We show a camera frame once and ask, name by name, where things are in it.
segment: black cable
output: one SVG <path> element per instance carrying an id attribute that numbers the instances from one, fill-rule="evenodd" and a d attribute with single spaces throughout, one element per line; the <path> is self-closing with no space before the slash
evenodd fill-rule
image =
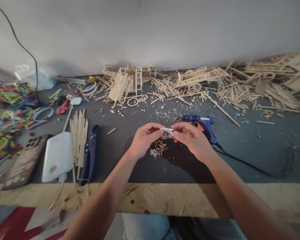
<path id="1" fill-rule="evenodd" d="M 232 155 L 228 154 L 225 150 L 223 150 L 222 146 L 221 146 L 219 143 L 217 143 L 216 146 L 218 146 L 218 147 L 223 151 L 223 152 L 221 152 L 221 151 L 218 151 L 217 149 L 214 148 L 214 150 L 215 150 L 216 152 L 221 153 L 221 154 L 223 154 L 223 155 L 225 155 L 225 156 L 231 157 L 231 158 L 233 158 L 233 159 L 235 159 L 235 160 L 237 160 L 237 161 L 239 161 L 239 162 L 241 162 L 241 163 L 243 163 L 243 164 L 245 164 L 245 165 L 247 165 L 247 166 L 249 166 L 249 167 L 251 167 L 251 168 L 257 170 L 258 172 L 260 172 L 260 173 L 262 173 L 262 174 L 264 174 L 264 175 L 266 175 L 266 176 L 268 176 L 268 177 L 271 177 L 271 178 L 276 179 L 276 177 L 273 176 L 272 174 L 267 173 L 266 171 L 263 171 L 262 169 L 260 169 L 260 168 L 258 168 L 258 167 L 256 167 L 256 166 L 254 166 L 254 165 L 252 165 L 252 164 L 250 164 L 250 163 L 248 163 L 248 162 L 246 162 L 246 161 L 241 160 L 240 158 L 237 158 L 237 157 L 235 157 L 235 156 L 232 156 Z"/>
<path id="2" fill-rule="evenodd" d="M 4 11 L 0 8 L 0 11 L 2 12 L 2 14 L 6 17 L 6 19 L 7 19 L 7 21 L 8 21 L 8 23 L 9 23 L 9 25 L 10 25 L 10 27 L 11 27 L 11 30 L 12 30 L 12 32 L 13 32 L 13 35 L 14 35 L 14 37 L 15 37 L 15 39 L 17 40 L 17 42 L 19 43 L 19 45 L 24 49 L 24 50 L 26 50 L 26 52 L 27 53 L 29 53 L 30 54 L 30 56 L 33 58 L 33 60 L 34 60 L 34 62 L 35 62 L 35 64 L 36 64 L 36 77 L 37 77 L 37 85 L 36 85 L 36 92 L 35 92 L 35 94 L 36 94 L 36 98 L 37 98 L 37 100 L 39 101 L 39 98 L 38 98 L 38 93 L 37 93 L 37 89 L 38 89 L 38 84 L 39 84 L 39 81 L 38 81 L 38 64 L 37 64 L 37 60 L 35 59 L 35 57 L 20 43 L 20 41 L 19 41 L 19 39 L 17 38 L 17 35 L 16 35 L 16 33 L 15 33 L 15 31 L 14 31 L 14 28 L 13 28 L 13 26 L 12 26 L 12 24 L 11 24 L 11 22 L 10 22 L 10 20 L 9 20 L 9 18 L 7 17 L 7 15 L 4 13 Z"/>

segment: clear plastic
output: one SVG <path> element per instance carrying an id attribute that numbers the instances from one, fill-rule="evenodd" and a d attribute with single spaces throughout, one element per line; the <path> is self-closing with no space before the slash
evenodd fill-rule
<path id="1" fill-rule="evenodd" d="M 28 64 L 15 67 L 15 75 L 22 82 L 27 82 L 32 91 L 36 90 L 37 77 L 35 67 L 29 67 Z M 38 69 L 38 91 L 53 88 L 56 84 L 44 71 Z"/>

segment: jeans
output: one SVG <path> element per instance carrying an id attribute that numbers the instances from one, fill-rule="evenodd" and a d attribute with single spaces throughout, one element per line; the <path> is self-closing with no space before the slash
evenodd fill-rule
<path id="1" fill-rule="evenodd" d="M 125 228 L 122 240 L 183 239 L 176 227 L 170 226 L 168 216 L 133 213 L 123 213 L 122 216 Z M 235 220 L 187 218 L 187 221 L 190 222 L 190 225 L 197 226 L 193 229 L 193 233 L 197 236 L 197 239 L 246 240 Z"/>

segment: blue pliers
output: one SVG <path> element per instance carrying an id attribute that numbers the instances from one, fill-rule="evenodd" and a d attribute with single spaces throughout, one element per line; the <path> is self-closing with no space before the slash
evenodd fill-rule
<path id="1" fill-rule="evenodd" d="M 84 147 L 84 161 L 79 186 L 92 183 L 96 179 L 97 162 L 99 160 L 99 125 L 89 130 L 89 143 Z"/>

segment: gray table surface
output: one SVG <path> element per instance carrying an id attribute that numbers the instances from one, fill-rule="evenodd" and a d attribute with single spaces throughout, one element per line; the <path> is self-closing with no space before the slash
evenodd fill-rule
<path id="1" fill-rule="evenodd" d="M 71 84 L 72 89 L 76 89 L 76 84 Z M 56 90 L 62 88 L 61 93 L 72 92 L 64 83 L 58 83 L 53 89 L 39 92 L 39 98 L 44 103 L 50 100 L 48 96 Z M 151 84 L 143 85 L 143 92 L 155 91 Z M 287 147 L 289 144 L 300 146 L 300 114 L 283 112 L 283 118 L 273 115 L 272 119 L 265 119 L 261 116 L 261 111 L 248 110 L 244 116 L 235 116 L 238 111 L 233 106 L 225 105 L 223 108 L 240 125 L 236 126 L 218 108 L 213 107 L 210 101 L 196 101 L 193 106 L 180 104 L 176 100 L 156 101 L 150 104 L 153 99 L 139 104 L 139 107 L 128 107 L 121 110 L 115 107 L 116 114 L 112 114 L 110 109 L 113 103 L 104 103 L 102 100 L 95 102 L 92 98 L 90 102 L 82 101 L 81 105 L 75 106 L 75 111 L 85 108 L 85 117 L 89 120 L 89 126 L 99 124 L 100 126 L 100 159 L 97 164 L 97 179 L 95 182 L 103 182 L 111 170 L 130 146 L 133 136 L 138 127 L 148 122 L 158 122 L 166 127 L 170 127 L 176 122 L 175 118 L 183 114 L 199 114 L 214 117 L 213 130 L 218 142 L 229 153 L 243 159 L 273 175 L 279 175 L 287 159 Z M 267 99 L 258 100 L 262 105 L 269 105 Z M 117 113 L 120 109 L 124 117 Z M 67 115 L 67 110 L 63 115 L 53 115 L 47 123 L 33 129 L 36 136 L 44 134 L 57 135 L 62 132 Z M 260 124 L 256 121 L 274 121 L 275 125 Z M 28 130 L 23 131 L 23 135 L 17 143 L 24 144 L 29 138 Z M 148 153 L 140 159 L 129 179 L 129 182 L 136 183 L 213 183 L 214 179 L 207 167 L 195 159 L 188 149 L 180 144 L 173 143 L 171 139 L 165 140 L 168 149 L 163 156 L 152 157 Z M 236 173 L 247 183 L 268 183 L 268 182 L 293 182 L 300 183 L 300 148 L 296 151 L 295 162 L 292 173 L 286 178 L 272 179 L 264 176 L 254 169 L 226 156 L 223 159 L 236 171 Z M 11 170 L 16 157 L 6 160 L 0 165 L 0 174 Z M 41 183 L 43 160 L 40 162 L 38 170 L 34 176 L 34 183 Z M 0 177 L 3 183 L 5 176 Z M 68 173 L 67 182 L 72 182 L 72 173 Z"/>

